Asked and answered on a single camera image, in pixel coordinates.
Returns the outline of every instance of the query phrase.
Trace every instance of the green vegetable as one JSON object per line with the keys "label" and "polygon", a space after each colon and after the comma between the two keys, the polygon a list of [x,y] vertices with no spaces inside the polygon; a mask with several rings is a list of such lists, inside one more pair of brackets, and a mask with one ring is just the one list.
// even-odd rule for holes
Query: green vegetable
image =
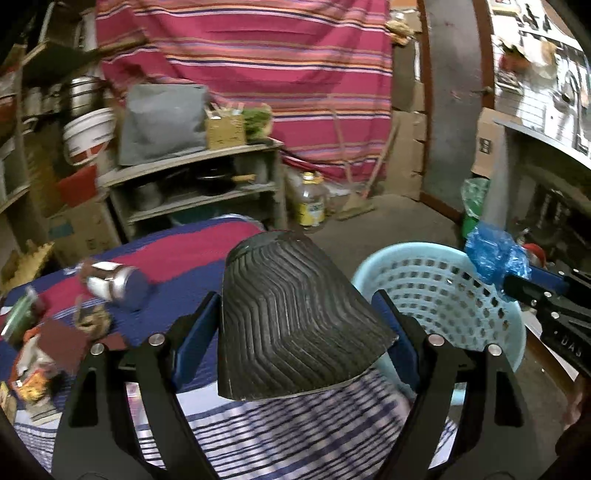
{"label": "green vegetable", "polygon": [[261,108],[245,108],[242,115],[244,116],[246,139],[259,137],[261,130],[271,120],[271,112]]}

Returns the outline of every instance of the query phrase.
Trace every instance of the blue plastic bag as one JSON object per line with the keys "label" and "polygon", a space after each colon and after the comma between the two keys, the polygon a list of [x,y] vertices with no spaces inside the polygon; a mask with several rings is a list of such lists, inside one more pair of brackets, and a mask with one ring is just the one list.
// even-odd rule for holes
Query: blue plastic bag
{"label": "blue plastic bag", "polygon": [[492,225],[479,222],[466,238],[464,250],[480,279],[487,285],[493,284],[504,300],[511,300],[502,294],[506,275],[531,278],[525,250],[515,243],[511,235]]}

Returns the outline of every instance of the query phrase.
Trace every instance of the yellow label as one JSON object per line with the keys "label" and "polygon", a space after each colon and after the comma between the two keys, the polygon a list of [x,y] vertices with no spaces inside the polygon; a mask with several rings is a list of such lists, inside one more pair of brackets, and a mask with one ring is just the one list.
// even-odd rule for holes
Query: yellow label
{"label": "yellow label", "polygon": [[324,222],[324,202],[300,203],[301,226],[318,226]]}

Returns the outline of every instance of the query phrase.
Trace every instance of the red striped fabric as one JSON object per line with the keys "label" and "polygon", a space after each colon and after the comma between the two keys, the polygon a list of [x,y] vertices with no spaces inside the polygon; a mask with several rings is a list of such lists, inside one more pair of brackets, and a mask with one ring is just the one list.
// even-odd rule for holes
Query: red striped fabric
{"label": "red striped fabric", "polygon": [[[391,43],[384,0],[99,0],[100,46],[142,32],[149,45],[103,61],[124,93],[142,80],[207,85],[219,103],[267,103],[272,136],[306,168],[369,177],[388,136]],[[288,159],[289,163],[300,164]]]}

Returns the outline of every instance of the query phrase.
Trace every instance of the blue gripper pad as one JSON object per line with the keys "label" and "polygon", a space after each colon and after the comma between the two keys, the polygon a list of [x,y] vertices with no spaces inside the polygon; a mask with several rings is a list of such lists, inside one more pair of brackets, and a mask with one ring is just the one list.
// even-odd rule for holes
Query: blue gripper pad
{"label": "blue gripper pad", "polygon": [[569,289],[569,284],[560,275],[543,270],[542,268],[531,267],[531,281],[558,295],[564,295]]}
{"label": "blue gripper pad", "polygon": [[414,391],[417,391],[420,381],[418,356],[411,341],[404,332],[390,305],[382,297],[380,292],[377,291],[374,293],[371,299],[371,305],[382,320],[398,334],[398,342],[394,343],[388,349],[388,355],[400,380],[408,384]]}
{"label": "blue gripper pad", "polygon": [[174,357],[172,382],[179,390],[195,377],[195,373],[207,351],[220,319],[221,297],[217,293],[205,305],[189,330]]}

